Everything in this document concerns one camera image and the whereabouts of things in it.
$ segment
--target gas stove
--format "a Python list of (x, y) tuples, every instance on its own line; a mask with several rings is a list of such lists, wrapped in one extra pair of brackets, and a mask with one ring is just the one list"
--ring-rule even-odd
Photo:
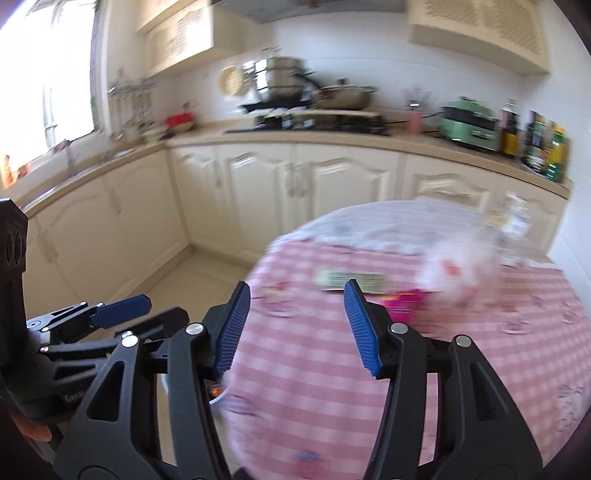
[(389, 135), (387, 124), (380, 113), (301, 108), (263, 113), (253, 118), (250, 128), (228, 130), (226, 133), (285, 130)]

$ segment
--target green appliance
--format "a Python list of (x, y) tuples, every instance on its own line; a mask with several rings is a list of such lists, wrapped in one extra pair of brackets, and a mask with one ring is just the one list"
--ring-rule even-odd
[(499, 151), (499, 132), (492, 110), (471, 98), (461, 97), (443, 107), (441, 134), (455, 142)]

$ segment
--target countertop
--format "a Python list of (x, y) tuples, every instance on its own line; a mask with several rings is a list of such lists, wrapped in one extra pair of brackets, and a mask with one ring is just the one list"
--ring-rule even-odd
[(565, 199), (569, 199), (572, 190), (572, 182), (566, 179), (564, 183), (555, 183), (541, 177), (519, 162), (509, 160), (498, 154), (482, 153), (475, 150), (453, 144), (448, 140), (434, 138), (429, 135), (410, 135), (406, 132), (393, 129), (391, 136), (360, 135), (341, 132), (317, 132), (317, 131), (255, 131), (224, 133), (231, 128), (239, 128), (243, 121), (219, 122), (205, 125), (198, 130), (188, 132), (170, 140), (156, 144), (131, 146), (133, 152), (122, 155), (113, 160), (100, 162), (99, 157), (93, 157), (81, 163), (79, 168), (84, 168), (69, 179), (59, 179), (54, 186), (47, 188), (33, 201), (28, 202), (22, 209), (29, 218), (54, 203), (59, 198), (88, 183), (105, 173), (121, 167), (151, 153), (171, 147), (183, 147), (189, 145), (212, 145), (228, 143), (308, 143), (345, 145), (350, 147), (379, 148), (404, 152), (426, 157), (439, 158), (454, 161), (472, 167), (483, 168), (517, 180), (521, 180), (549, 192), (555, 193)]
[(228, 143), (308, 143), (345, 145), (349, 147), (379, 148), (425, 157), (454, 161), (472, 167), (483, 168), (531, 183), (537, 187), (569, 199), (572, 182), (566, 178), (555, 183), (529, 170), (518, 161), (510, 160), (495, 153), (483, 153), (454, 144), (449, 140), (431, 135), (411, 135), (399, 129), (392, 129), (390, 136), (361, 135), (341, 132), (318, 131), (254, 131), (224, 133), (230, 128), (239, 128), (235, 123), (221, 122), (208, 125), (197, 131), (179, 135), (167, 141), (169, 147), (188, 145), (211, 145)]

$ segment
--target stainless steel pot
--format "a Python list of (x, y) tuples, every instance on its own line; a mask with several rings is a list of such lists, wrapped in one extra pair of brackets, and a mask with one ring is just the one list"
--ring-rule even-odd
[(306, 75), (292, 75), (316, 87), (312, 94), (314, 105), (327, 110), (364, 110), (370, 106), (373, 93), (379, 90), (377, 87), (349, 85), (346, 79), (340, 79), (338, 85), (323, 87)]
[(298, 76), (294, 76), (293, 73), (304, 73), (303, 60), (271, 55), (256, 62), (254, 85), (261, 100), (263, 102), (273, 100), (299, 101), (304, 93), (306, 82)]

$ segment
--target cabinet door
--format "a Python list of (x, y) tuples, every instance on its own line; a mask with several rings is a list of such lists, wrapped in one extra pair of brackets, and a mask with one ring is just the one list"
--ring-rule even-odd
[(139, 281), (146, 280), (187, 246), (163, 151), (103, 177)]
[(230, 205), (240, 229), (242, 257), (257, 261), (268, 244), (293, 229), (291, 146), (235, 144), (220, 147)]
[(155, 75), (175, 63), (175, 36), (174, 17), (169, 18), (145, 36), (145, 65), (148, 76)]
[(192, 2), (193, 0), (136, 0), (138, 32), (149, 32)]
[(192, 243), (235, 254), (236, 230), (228, 206), (228, 184), (216, 158), (216, 148), (173, 148), (171, 156)]
[(409, 155), (402, 200), (431, 197), (461, 203), (485, 213), (494, 205), (499, 178), (480, 168)]
[(449, 48), (520, 75), (548, 73), (532, 0), (408, 0), (411, 41)]
[(43, 239), (37, 219), (29, 220), (27, 270), (22, 276), (27, 319), (74, 305), (82, 299), (61, 276), (52, 252)]
[(175, 63), (212, 48), (211, 13), (207, 1), (199, 0), (175, 15)]
[(37, 219), (78, 301), (120, 300), (137, 286), (134, 261), (102, 179), (62, 197)]
[(567, 200), (529, 183), (503, 177), (500, 179), (497, 200), (503, 201), (508, 192), (527, 200), (531, 226), (526, 237), (546, 253), (554, 241)]
[(297, 226), (340, 208), (395, 198), (397, 152), (303, 144), (296, 152)]

